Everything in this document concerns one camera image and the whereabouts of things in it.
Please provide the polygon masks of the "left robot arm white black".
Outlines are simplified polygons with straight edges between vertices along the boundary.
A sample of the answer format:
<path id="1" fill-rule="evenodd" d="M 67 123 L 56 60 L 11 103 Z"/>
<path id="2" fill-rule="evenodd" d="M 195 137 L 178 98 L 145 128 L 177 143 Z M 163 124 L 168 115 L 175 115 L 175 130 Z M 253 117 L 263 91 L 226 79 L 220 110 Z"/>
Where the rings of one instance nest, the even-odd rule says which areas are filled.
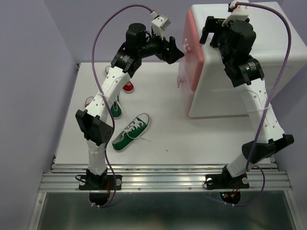
<path id="1" fill-rule="evenodd" d="M 83 182 L 102 189 L 107 184 L 105 149 L 114 133 L 114 126 L 106 123 L 110 108 L 120 91 L 142 64 L 142 59 L 156 56 L 173 64 L 184 56 L 174 37 L 166 39 L 164 32 L 169 23 L 152 23 L 149 34 L 142 23 L 130 24 L 126 40 L 111 61 L 106 79 L 98 86 L 99 91 L 84 110 L 75 114 L 80 130 L 87 140 L 89 164 Z"/>

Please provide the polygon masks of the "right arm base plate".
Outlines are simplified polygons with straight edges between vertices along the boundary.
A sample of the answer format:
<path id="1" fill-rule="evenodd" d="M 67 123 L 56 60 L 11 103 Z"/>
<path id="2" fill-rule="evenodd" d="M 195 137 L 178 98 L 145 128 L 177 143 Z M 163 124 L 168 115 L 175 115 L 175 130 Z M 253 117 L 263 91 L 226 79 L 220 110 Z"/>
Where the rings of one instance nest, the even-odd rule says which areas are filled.
<path id="1" fill-rule="evenodd" d="M 241 199 L 241 189 L 248 189 L 247 175 L 243 174 L 236 178 L 223 176 L 222 174 L 207 174 L 203 183 L 206 190 L 220 190 L 220 199 L 225 204 L 238 205 Z"/>

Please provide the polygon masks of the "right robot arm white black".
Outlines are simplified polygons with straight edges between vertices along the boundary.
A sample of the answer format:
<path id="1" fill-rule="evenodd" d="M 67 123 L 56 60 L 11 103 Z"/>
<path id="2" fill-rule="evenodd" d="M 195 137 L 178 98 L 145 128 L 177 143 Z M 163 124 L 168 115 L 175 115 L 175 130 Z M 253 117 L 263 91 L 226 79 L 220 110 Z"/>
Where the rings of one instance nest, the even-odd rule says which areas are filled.
<path id="1" fill-rule="evenodd" d="M 256 33 L 249 20 L 226 22 L 209 16 L 202 29 L 201 44 L 210 33 L 213 34 L 210 46 L 219 49 L 224 71 L 242 98 L 256 134 L 253 141 L 242 145 L 240 155 L 221 174 L 206 175 L 203 186 L 207 190 L 248 188 L 247 171 L 293 144 L 294 137 L 279 125 L 266 91 L 262 67 L 250 54 Z"/>

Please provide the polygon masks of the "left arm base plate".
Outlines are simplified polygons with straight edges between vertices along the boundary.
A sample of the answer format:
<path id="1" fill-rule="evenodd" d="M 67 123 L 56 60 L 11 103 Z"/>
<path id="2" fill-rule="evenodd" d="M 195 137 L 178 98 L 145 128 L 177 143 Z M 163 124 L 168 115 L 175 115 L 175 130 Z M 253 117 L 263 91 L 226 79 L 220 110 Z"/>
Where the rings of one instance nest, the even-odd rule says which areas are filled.
<path id="1" fill-rule="evenodd" d="M 87 175 L 76 175 L 80 191 L 89 192 L 89 201 L 92 207 L 104 208 L 110 206 L 115 193 L 121 190 L 122 175 L 104 175 L 102 179 L 92 179 Z"/>

